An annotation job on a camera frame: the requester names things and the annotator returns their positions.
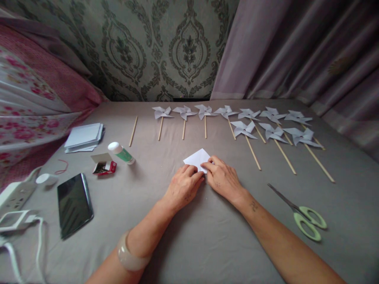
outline wallpaper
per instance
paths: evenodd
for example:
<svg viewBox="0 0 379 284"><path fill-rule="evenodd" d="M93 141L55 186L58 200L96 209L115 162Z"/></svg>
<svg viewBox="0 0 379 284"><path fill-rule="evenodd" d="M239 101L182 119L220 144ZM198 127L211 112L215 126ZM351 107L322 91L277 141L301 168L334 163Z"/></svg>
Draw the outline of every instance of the wallpaper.
<svg viewBox="0 0 379 284"><path fill-rule="evenodd" d="M113 101L210 97L238 0L0 0L57 29Z"/></svg>

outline wooden dowel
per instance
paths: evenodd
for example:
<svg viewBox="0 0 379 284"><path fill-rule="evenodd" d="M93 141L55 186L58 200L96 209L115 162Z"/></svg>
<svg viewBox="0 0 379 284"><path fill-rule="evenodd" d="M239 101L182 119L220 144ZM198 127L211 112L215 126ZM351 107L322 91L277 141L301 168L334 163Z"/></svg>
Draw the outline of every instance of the wooden dowel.
<svg viewBox="0 0 379 284"><path fill-rule="evenodd" d="M321 162L318 160L318 158L316 157L316 155L313 153L313 151L309 148L309 146L307 144L305 144L305 147L308 149L308 151L311 153L311 155L313 156L313 158L316 160L317 164L319 164L319 166L321 167L321 169L324 171L324 173L326 174L326 176L330 179L330 181L332 183L336 183L336 181L332 178L332 176L328 173L328 171L326 170L326 168L323 166L323 164L321 164Z"/></svg>
<svg viewBox="0 0 379 284"><path fill-rule="evenodd" d="M184 120L182 140L184 140L184 132L185 132L185 131L186 131L186 120Z"/></svg>
<svg viewBox="0 0 379 284"><path fill-rule="evenodd" d="M228 122L229 122L230 130L232 131L232 134L233 134L233 138L234 138L234 140L236 140L236 136L234 135L234 131L233 131L232 125L230 123L229 117L228 117Z"/></svg>
<svg viewBox="0 0 379 284"><path fill-rule="evenodd" d="M135 126L137 125L137 119L138 119L138 116L135 117L135 122L134 122L133 132L132 132L131 137L130 137L129 147L131 147L131 143L133 141Z"/></svg>
<svg viewBox="0 0 379 284"><path fill-rule="evenodd" d="M295 169L293 168L291 162L289 161L289 159L287 158L287 155L284 153L283 149L280 147L279 143L276 141L276 139L274 139L276 145L279 147L279 150L281 151L281 153L283 154L285 160L287 161L287 164L289 165L289 167L291 168L292 172L294 175L296 175L296 172L295 172Z"/></svg>
<svg viewBox="0 0 379 284"><path fill-rule="evenodd" d="M257 160L257 157L256 157L255 154L254 154L253 148L252 148L251 145L250 145L249 138L248 138L246 135L245 135L245 137L246 137L246 141L247 141L248 144L249 144L249 147L250 147L251 153L253 154L254 160L255 160L255 162L257 163L258 169L259 169L259 170L262 170L262 169L261 169L261 166L259 165L259 162L258 162L258 160Z"/></svg>
<svg viewBox="0 0 379 284"><path fill-rule="evenodd" d="M284 136L285 136L285 138L287 139L288 143L289 143L291 146L293 146L293 144L292 144L291 140L288 138L286 132L284 132Z"/></svg>
<svg viewBox="0 0 379 284"><path fill-rule="evenodd" d="M163 116L162 116L162 120L161 120L161 128L159 129L158 141L161 140L162 124L163 124Z"/></svg>
<svg viewBox="0 0 379 284"><path fill-rule="evenodd" d="M263 143L265 143L265 144L266 144L266 140L263 138L263 136L262 136L262 134L261 134L261 132L259 131L259 129L258 129L258 127L257 127L257 126L255 127L255 129L257 130L257 132L258 132L259 136L261 137L261 139L262 139Z"/></svg>
<svg viewBox="0 0 379 284"><path fill-rule="evenodd" d="M205 121L205 139L206 139L206 116L204 116Z"/></svg>
<svg viewBox="0 0 379 284"><path fill-rule="evenodd" d="M304 127L304 129L307 129L307 127L304 124L301 124L301 125ZM317 144L319 144L321 146L322 150L324 150L324 151L326 150L325 147L320 143L320 141L317 140L316 137L313 136L313 139L316 141Z"/></svg>

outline purple curtain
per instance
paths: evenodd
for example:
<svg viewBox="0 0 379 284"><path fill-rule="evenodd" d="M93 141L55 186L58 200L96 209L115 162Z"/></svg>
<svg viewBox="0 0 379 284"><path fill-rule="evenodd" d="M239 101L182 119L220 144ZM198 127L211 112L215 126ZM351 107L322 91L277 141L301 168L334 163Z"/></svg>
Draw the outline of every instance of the purple curtain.
<svg viewBox="0 0 379 284"><path fill-rule="evenodd" d="M296 98L379 161L376 1L241 0L211 99Z"/></svg>

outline translucent bangle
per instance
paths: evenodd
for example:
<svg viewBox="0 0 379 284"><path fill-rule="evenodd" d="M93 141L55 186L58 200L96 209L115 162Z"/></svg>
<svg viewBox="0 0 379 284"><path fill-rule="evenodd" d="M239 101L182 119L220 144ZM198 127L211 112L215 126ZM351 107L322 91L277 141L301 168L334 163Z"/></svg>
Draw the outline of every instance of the translucent bangle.
<svg viewBox="0 0 379 284"><path fill-rule="evenodd" d="M130 254L126 246L126 238L130 231L125 232L120 240L118 241L117 250L118 250L118 259L121 262L122 266L129 271L138 271L142 268L145 268L148 265L151 255L145 258L139 258Z"/></svg>

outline green scissors handle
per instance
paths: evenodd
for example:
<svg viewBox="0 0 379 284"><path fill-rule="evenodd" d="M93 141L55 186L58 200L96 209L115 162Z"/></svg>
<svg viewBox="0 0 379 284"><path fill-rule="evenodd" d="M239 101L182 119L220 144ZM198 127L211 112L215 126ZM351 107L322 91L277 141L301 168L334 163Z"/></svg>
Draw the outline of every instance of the green scissors handle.
<svg viewBox="0 0 379 284"><path fill-rule="evenodd" d="M309 220L305 219L301 214L297 212L293 213L293 217L299 229L303 232L304 235L306 235L311 240L321 241L321 235L316 230L315 226L321 229L327 228L327 224L325 220L323 219L323 217L321 217L321 215L317 213L316 211L314 211L313 209L305 207L305 206L299 206L298 209L301 211L302 214L304 214L310 220L309 222ZM308 212L312 212L313 214L315 214L320 219L320 223L317 220L315 220ZM304 228L301 225L301 222L303 222L314 233L314 236L311 236L304 230Z"/></svg>

